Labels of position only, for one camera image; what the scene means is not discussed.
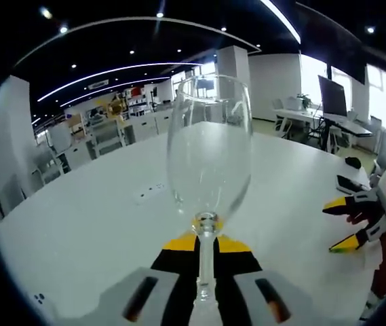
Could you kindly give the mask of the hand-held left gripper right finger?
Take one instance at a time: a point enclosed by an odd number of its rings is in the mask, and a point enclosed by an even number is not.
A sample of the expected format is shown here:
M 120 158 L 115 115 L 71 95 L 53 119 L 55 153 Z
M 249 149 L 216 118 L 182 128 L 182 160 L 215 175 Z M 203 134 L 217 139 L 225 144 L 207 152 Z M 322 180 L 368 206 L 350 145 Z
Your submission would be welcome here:
M 312 300 L 250 248 L 222 235 L 214 254 L 216 298 L 223 325 L 318 325 Z

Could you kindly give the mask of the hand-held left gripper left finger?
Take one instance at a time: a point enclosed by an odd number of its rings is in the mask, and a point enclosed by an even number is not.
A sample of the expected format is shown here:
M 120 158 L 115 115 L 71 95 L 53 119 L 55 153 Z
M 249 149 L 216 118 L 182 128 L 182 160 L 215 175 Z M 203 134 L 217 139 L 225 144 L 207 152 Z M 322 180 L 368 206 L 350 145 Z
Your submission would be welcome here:
M 138 268 L 104 291 L 78 325 L 188 325 L 195 297 L 198 241 L 183 234 L 163 246 L 149 268 Z

